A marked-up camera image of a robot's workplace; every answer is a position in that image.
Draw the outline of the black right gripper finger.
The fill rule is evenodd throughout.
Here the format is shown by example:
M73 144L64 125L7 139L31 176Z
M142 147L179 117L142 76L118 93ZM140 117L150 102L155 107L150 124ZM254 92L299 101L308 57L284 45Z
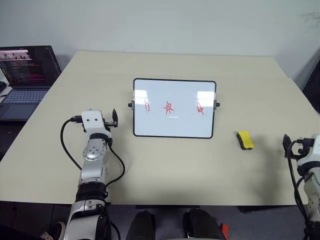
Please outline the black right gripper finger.
M282 146L284 149L284 157L287 159L288 158L288 148L291 144L291 139L287 134L284 134L283 140L282 140Z

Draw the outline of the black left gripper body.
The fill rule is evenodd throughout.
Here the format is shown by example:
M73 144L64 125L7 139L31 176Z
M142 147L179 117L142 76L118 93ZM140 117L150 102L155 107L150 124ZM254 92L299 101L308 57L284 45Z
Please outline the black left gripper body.
M117 128L118 127L118 121L103 121L103 124L104 124L104 128L107 130L107 131L110 131L111 130L111 127L113 128Z

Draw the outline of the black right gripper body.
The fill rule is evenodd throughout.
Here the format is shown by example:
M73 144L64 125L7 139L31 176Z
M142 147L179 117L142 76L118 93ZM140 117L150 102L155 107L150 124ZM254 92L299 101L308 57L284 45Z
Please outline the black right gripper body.
M298 155L293 154L293 151L292 151L292 147L295 144L302 144L302 148L299 148L298 151L297 151ZM307 154L310 151L310 148L313 147L313 145L314 145L314 139L313 138L303 138L303 139L294 140L290 144L290 147L289 147L290 156L291 157L306 157Z

